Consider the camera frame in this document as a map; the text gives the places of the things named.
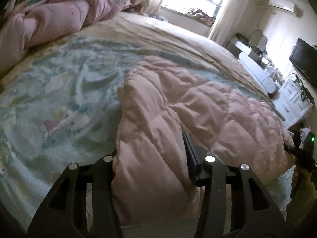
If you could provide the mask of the pink quilted padded jacket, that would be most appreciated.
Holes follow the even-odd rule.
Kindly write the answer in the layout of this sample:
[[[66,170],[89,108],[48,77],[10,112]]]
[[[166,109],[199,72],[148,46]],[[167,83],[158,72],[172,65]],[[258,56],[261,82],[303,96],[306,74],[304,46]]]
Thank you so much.
[[[293,140],[268,103],[170,60],[143,58],[118,96],[112,189],[123,225],[200,214],[205,190],[190,181],[183,133],[226,165],[249,165],[263,183],[294,165],[284,150]]]

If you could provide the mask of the clothes pile on windowsill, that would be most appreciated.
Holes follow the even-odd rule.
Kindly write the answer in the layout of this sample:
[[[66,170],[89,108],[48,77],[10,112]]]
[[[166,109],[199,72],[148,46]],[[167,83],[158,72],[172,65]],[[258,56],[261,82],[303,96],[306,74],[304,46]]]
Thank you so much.
[[[186,15],[208,27],[212,27],[216,19],[215,15],[209,16],[198,8],[190,8]]]

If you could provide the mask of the black flat television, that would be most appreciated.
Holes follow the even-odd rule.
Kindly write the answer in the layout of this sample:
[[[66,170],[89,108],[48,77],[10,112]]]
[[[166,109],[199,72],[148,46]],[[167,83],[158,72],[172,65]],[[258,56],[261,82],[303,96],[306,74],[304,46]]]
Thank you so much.
[[[317,85],[317,50],[301,38],[297,39],[289,57],[293,66],[299,70],[309,83],[316,88]]]

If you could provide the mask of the white long desk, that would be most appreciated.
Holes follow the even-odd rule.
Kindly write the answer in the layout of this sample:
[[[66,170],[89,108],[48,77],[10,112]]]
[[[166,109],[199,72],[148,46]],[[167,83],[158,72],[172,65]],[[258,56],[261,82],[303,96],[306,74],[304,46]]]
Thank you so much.
[[[277,93],[277,85],[272,77],[260,66],[260,57],[252,51],[251,47],[243,44],[236,36],[232,36],[226,45],[226,49],[238,59],[270,98]]]

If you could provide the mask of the teal cartoon print blanket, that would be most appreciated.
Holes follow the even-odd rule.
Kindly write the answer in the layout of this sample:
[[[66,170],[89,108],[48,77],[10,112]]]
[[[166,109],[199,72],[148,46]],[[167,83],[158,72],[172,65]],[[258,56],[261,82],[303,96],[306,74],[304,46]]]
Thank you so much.
[[[262,91],[230,57],[199,62],[133,44],[75,37],[1,94],[1,202],[27,230],[72,162],[117,151],[114,204],[123,224],[194,218],[204,189],[189,180],[182,138],[268,184],[294,165],[292,139]]]

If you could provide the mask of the white air conditioner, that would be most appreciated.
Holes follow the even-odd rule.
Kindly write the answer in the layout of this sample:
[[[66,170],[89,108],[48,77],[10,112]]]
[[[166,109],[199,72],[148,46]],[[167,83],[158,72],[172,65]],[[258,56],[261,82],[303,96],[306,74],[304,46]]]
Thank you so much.
[[[296,12],[296,4],[288,0],[269,0],[269,6],[285,10],[290,13]]]

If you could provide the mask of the cream curtain right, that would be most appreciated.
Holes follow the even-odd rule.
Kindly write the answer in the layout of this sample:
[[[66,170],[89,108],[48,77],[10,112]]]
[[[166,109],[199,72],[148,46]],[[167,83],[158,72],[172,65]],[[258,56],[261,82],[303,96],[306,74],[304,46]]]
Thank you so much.
[[[224,0],[208,38],[221,46],[227,44],[248,2],[249,0]]]

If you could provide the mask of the beige bed sheet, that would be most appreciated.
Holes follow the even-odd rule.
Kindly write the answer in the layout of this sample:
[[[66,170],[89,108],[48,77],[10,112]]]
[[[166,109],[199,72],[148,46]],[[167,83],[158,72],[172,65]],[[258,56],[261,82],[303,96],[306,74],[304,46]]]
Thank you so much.
[[[117,109],[118,89],[143,58],[157,56],[243,95],[273,103],[240,62],[210,39],[166,22],[119,12],[31,47],[1,75],[1,113]]]

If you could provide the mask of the pink rolled duvet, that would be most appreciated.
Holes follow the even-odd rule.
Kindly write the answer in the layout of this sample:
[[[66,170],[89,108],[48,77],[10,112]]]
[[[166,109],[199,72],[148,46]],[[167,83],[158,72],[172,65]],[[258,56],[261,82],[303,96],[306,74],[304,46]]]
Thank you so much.
[[[111,19],[123,8],[123,0],[44,0],[26,7],[1,28],[1,75],[21,61],[31,47]]]

